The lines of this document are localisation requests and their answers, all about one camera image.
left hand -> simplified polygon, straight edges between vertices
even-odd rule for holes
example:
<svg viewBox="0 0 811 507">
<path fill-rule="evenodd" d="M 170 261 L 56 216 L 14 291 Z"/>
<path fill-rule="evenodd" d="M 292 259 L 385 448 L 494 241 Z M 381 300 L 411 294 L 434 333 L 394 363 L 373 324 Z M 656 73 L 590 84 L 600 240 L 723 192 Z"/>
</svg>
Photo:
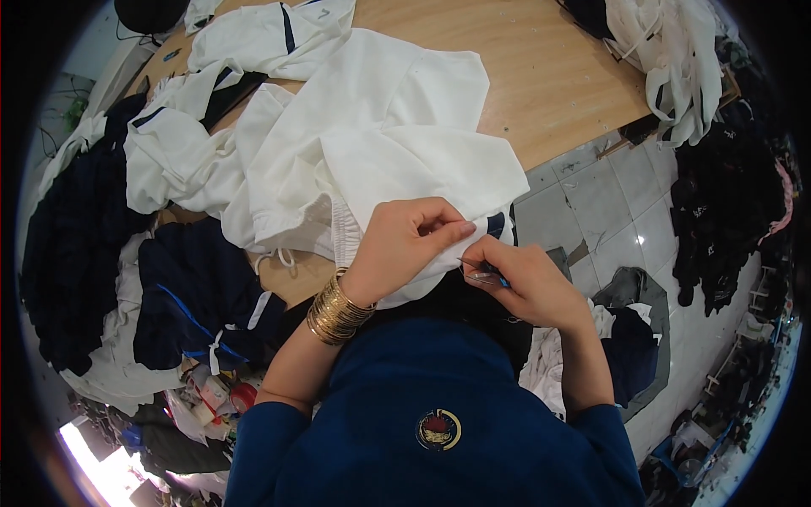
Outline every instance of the left hand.
<svg viewBox="0 0 811 507">
<path fill-rule="evenodd" d="M 402 288 L 443 250 L 476 231 L 442 197 L 393 200 L 375 206 L 341 290 L 366 307 Z"/>
</svg>

embroidered logo patch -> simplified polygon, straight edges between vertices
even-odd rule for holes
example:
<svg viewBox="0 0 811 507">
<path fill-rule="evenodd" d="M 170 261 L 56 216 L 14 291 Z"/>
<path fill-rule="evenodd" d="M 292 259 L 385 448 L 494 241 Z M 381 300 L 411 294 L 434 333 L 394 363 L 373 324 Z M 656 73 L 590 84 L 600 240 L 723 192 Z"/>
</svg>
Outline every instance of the embroidered logo patch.
<svg viewBox="0 0 811 507">
<path fill-rule="evenodd" d="M 414 435 L 417 442 L 429 451 L 447 451 L 461 438 L 461 424 L 456 415 L 438 408 L 420 418 Z"/>
</svg>

fingernail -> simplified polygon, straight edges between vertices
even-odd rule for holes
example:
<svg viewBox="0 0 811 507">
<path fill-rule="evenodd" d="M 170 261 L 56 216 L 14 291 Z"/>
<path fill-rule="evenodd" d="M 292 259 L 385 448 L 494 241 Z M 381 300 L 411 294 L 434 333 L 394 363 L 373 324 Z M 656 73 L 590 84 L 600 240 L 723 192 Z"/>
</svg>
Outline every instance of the fingernail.
<svg viewBox="0 0 811 507">
<path fill-rule="evenodd" d="M 459 230 L 465 236 L 469 236 L 476 231 L 476 224 L 474 224 L 472 221 L 466 221 L 459 227 Z"/>
</svg>

right hand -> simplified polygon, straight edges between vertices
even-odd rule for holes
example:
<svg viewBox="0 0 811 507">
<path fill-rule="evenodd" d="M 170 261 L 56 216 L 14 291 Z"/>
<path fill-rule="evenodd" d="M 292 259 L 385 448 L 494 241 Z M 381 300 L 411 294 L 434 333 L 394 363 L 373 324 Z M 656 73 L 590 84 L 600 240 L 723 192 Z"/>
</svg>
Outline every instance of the right hand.
<svg viewBox="0 0 811 507">
<path fill-rule="evenodd" d="M 510 289 L 468 277 L 465 281 L 492 295 L 519 319 L 538 327 L 558 328 L 562 333 L 577 333 L 584 326 L 594 326 L 586 298 L 538 245 L 511 247 L 486 234 L 462 257 L 486 260 L 501 271 Z M 465 274 L 476 273 L 473 267 L 462 265 Z"/>
</svg>

plastic bag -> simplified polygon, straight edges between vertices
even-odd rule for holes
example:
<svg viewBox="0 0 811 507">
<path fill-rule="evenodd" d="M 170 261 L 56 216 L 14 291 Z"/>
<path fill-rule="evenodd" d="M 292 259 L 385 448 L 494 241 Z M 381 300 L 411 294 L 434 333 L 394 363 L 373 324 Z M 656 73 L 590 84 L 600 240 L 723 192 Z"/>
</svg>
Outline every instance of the plastic bag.
<svg viewBox="0 0 811 507">
<path fill-rule="evenodd" d="M 167 389 L 163 394 L 166 396 L 166 404 L 169 405 L 174 425 L 178 427 L 178 430 L 195 442 L 208 447 L 208 442 L 205 440 L 205 429 L 194 414 L 191 413 L 186 403 L 183 403 L 174 389 Z"/>
</svg>

